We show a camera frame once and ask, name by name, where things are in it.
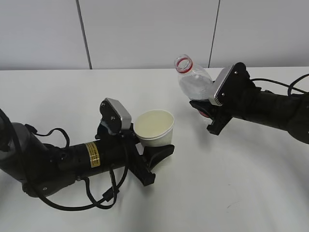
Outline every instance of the plastic bottle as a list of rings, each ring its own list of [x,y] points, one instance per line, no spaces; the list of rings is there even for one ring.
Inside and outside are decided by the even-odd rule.
[[[183,93],[191,100],[208,99],[213,81],[201,66],[194,64],[188,55],[180,55],[174,62],[178,82]]]

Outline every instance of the yellow label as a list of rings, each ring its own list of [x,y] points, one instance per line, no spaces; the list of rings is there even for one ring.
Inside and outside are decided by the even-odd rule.
[[[98,167],[101,165],[100,163],[100,155],[98,154],[97,146],[94,142],[85,144],[90,157],[90,164],[92,168]]]

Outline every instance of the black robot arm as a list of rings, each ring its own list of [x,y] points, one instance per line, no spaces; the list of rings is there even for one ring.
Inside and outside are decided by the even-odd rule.
[[[207,127],[212,134],[219,135],[236,117],[288,131],[297,140],[309,144],[309,94],[283,96],[261,91],[243,63],[220,73],[210,99],[190,101],[190,104],[212,119]]]
[[[39,135],[32,126],[10,123],[0,110],[0,169],[21,182],[23,191],[29,196],[39,197],[54,208],[67,211],[95,206],[110,208],[116,201],[128,170],[144,186],[154,183],[155,174],[151,172],[152,168],[171,155],[174,146],[145,147],[140,155],[136,148],[139,139],[134,133],[131,116],[123,105],[119,101],[106,98],[100,105],[100,112],[102,120],[95,136],[97,140],[70,146],[65,131],[57,128],[47,135],[54,130],[64,134],[67,145],[59,148],[42,144],[36,135],[43,135]],[[125,167],[124,174],[116,184],[113,169],[120,167]],[[101,200],[95,201],[90,193],[88,177],[106,171],[110,172],[112,187],[103,194]],[[91,205],[65,207],[46,199],[46,196],[73,184],[76,180],[85,181]],[[112,205],[101,205],[111,199],[114,200]]]

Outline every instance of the black cable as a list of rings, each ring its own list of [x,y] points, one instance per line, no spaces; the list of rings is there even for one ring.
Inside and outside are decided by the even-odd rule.
[[[128,170],[129,170],[129,157],[128,157],[126,145],[123,144],[122,146],[123,146],[124,151],[125,151],[126,163],[125,163],[124,173],[123,173],[123,175],[122,175],[122,177],[121,177],[121,179],[120,179],[120,181],[119,181],[119,183],[118,183],[118,185],[117,185],[117,188],[118,188],[118,189],[122,186],[123,182],[125,181],[127,172],[128,172]]]
[[[40,136],[40,137],[47,137],[47,136],[51,135],[54,131],[57,130],[57,131],[61,132],[63,134],[64,138],[66,139],[66,146],[65,146],[65,148],[68,148],[70,146],[70,138],[69,138],[68,134],[66,133],[66,131],[64,129],[62,129],[62,128],[54,128],[54,129],[50,130],[47,134],[38,134],[38,131],[33,126],[31,126],[29,124],[25,124],[25,127],[27,127],[27,129],[31,133],[33,133],[33,134],[35,134],[37,136]]]
[[[297,78],[296,80],[294,80],[288,87],[288,96],[291,97],[291,92],[292,92],[292,89],[295,89],[294,88],[294,85],[296,85],[299,81],[301,81],[302,79],[304,79],[305,77],[309,76],[309,74],[305,74],[299,78]]]
[[[110,171],[110,175],[111,175],[111,181],[112,181],[112,192],[113,192],[113,203],[110,205],[101,205],[99,202],[96,201],[96,199],[93,197],[93,195],[91,194],[90,191],[90,181],[88,177],[84,177],[82,180],[85,181],[86,184],[86,193],[87,193],[87,197],[89,198],[89,200],[92,202],[92,204],[94,204],[97,208],[100,209],[110,209],[113,207],[113,205],[116,203],[117,201],[117,185],[116,185],[116,179],[115,179],[115,174],[114,171],[112,169],[112,167],[109,167],[109,171]]]
[[[277,85],[281,85],[281,86],[284,86],[284,87],[287,87],[289,88],[290,85],[287,85],[285,83],[282,83],[282,82],[279,82],[279,81],[274,81],[274,80],[270,80],[270,79],[265,79],[265,78],[255,78],[255,79],[251,79],[252,81],[267,81],[267,82],[271,82],[271,83],[274,83],[274,84],[277,84]],[[292,87],[292,89],[298,91],[298,92],[301,92],[301,93],[307,93],[301,89],[298,89],[298,88],[295,88],[295,87]]]

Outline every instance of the paper cup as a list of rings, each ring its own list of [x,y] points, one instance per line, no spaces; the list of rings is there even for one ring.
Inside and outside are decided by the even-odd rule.
[[[165,146],[172,142],[174,116],[165,110],[151,110],[140,115],[134,131],[143,146]]]

